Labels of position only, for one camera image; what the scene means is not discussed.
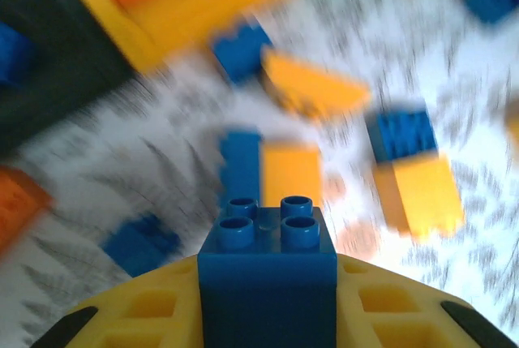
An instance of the blue brick stud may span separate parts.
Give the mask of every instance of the blue brick stud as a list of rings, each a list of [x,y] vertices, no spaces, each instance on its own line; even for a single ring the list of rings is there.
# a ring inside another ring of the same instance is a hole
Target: blue brick stud
[[[320,225],[313,217],[287,217],[281,222],[281,243],[292,249],[319,245]]]
[[[287,196],[281,200],[281,219],[290,216],[310,216],[313,212],[313,203],[306,196]]]
[[[252,198],[237,198],[227,204],[227,216],[248,217],[254,220],[258,212],[258,202]]]
[[[254,224],[248,217],[228,217],[218,224],[218,244],[227,250],[247,247],[254,242]]]

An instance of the yellow block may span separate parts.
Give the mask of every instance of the yellow block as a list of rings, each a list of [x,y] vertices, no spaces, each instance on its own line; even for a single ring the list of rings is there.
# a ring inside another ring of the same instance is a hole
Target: yellow block
[[[66,348],[204,348],[196,257],[81,303],[97,314]]]
[[[264,207],[279,207],[281,200],[290,195],[304,195],[311,198],[315,206],[321,205],[319,148],[287,143],[265,143],[262,149]]]
[[[228,27],[243,8],[265,0],[145,0],[124,10],[114,0],[83,0],[139,72]]]
[[[446,157],[401,159],[374,170],[386,221],[417,239],[433,230],[452,235],[464,223],[463,207]]]
[[[338,256],[337,348],[478,348],[440,306],[457,297]]]
[[[337,348],[479,348],[440,306],[452,301],[471,309],[468,303],[360,260],[337,257]],[[74,311],[89,306],[98,313],[66,348],[204,346],[195,256],[99,294]]]
[[[366,84],[294,60],[268,49],[264,53],[267,92],[281,107],[309,118],[359,110],[371,97]]]

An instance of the yellow lego brick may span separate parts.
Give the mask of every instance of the yellow lego brick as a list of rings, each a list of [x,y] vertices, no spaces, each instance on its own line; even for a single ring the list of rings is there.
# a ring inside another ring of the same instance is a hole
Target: yellow lego brick
[[[321,205],[320,151],[317,147],[265,143],[262,147],[264,207],[278,207],[290,195],[304,195]]]
[[[309,118],[359,110],[371,97],[366,84],[294,60],[274,49],[264,52],[267,92],[281,107]]]
[[[410,232],[409,224],[392,165],[375,167],[373,179],[379,191],[380,204],[384,210],[386,223],[389,227],[398,230],[400,234],[408,234]]]
[[[380,203],[389,226],[425,239],[433,230],[452,235],[464,215],[446,157],[423,154],[374,169]]]
[[[143,0],[126,10],[115,0],[83,0],[114,43],[142,73],[174,51],[228,27],[243,8],[265,0]]]
[[[506,105],[505,122],[515,144],[519,144],[519,98],[514,98]]]
[[[82,0],[132,66],[149,71],[163,59],[158,43],[115,0]]]
[[[450,294],[337,255],[337,348],[479,348],[442,308],[443,301],[473,309]],[[288,305],[296,311],[296,303]],[[195,256],[101,293],[73,311],[87,307],[97,313],[66,348],[204,346]]]
[[[97,314],[66,348],[203,348],[196,257],[147,273],[81,303]]]
[[[478,348],[440,306],[465,301],[360,260],[337,255],[337,347]]]

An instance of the floor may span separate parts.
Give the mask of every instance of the floor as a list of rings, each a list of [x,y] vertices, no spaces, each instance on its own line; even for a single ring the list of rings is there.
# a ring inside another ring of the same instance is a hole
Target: floor
[[[18,348],[81,299],[128,276],[98,247],[153,211],[195,254],[214,217],[225,126],[320,146],[323,210],[337,250],[472,303],[519,342],[519,173],[503,124],[519,75],[519,18],[482,28],[460,0],[283,0],[257,16],[274,44],[367,81],[373,108],[426,106],[451,161],[466,224],[453,238],[400,238],[384,224],[362,114],[315,127],[258,82],[231,89],[186,53],[22,147],[17,164],[56,198],[0,264],[0,336]]]

